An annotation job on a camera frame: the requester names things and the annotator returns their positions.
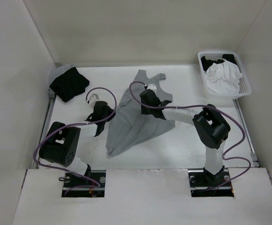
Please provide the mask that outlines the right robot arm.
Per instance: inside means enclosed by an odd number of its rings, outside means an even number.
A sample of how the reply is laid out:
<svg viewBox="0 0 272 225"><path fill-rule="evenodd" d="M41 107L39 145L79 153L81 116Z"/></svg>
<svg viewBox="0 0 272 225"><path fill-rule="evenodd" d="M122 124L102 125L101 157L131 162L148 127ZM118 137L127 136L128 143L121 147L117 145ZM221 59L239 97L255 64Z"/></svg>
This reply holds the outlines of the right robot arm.
<svg viewBox="0 0 272 225"><path fill-rule="evenodd" d="M190 109L162 108L171 101L160 101L156 93L147 89L141 92L141 114L152 115L163 120L174 120L193 125L206 149L205 165L198 175L190 175L189 183L192 188L202 189L217 186L224 179L223 148L228 133L229 124L214 110L213 105L203 107L200 112Z"/></svg>

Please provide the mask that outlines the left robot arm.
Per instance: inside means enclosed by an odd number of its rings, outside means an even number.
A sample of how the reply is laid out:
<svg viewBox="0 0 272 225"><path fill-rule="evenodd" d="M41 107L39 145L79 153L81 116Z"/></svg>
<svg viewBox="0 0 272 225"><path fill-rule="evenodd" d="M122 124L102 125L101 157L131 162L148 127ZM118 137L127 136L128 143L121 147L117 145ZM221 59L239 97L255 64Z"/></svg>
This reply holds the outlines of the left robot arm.
<svg viewBox="0 0 272 225"><path fill-rule="evenodd" d="M76 157L79 139L99 136L105 124L115 116L115 110L105 101L97 101L92 108L85 122L68 125L53 122L34 154L38 165L72 174L81 187L97 182L91 177L91 167Z"/></svg>

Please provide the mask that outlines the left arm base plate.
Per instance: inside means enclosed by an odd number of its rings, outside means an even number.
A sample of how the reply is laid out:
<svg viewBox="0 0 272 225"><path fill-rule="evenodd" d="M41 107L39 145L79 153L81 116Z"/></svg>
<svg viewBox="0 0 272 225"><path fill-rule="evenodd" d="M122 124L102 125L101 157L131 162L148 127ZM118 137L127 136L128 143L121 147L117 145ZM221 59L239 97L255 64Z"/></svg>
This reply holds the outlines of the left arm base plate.
<svg viewBox="0 0 272 225"><path fill-rule="evenodd" d="M98 185L90 180L65 173L59 177L63 182L61 197L66 198L103 198L105 197L106 170L96 170L87 172L87 176L100 184Z"/></svg>

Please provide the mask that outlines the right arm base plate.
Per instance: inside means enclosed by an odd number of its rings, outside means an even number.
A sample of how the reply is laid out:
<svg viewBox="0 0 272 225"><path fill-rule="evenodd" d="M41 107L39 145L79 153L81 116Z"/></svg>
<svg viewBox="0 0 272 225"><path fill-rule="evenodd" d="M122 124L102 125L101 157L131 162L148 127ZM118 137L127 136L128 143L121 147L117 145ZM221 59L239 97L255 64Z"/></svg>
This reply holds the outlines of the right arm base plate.
<svg viewBox="0 0 272 225"><path fill-rule="evenodd" d="M204 169L188 170L190 194L192 197L234 197L228 169L212 175Z"/></svg>

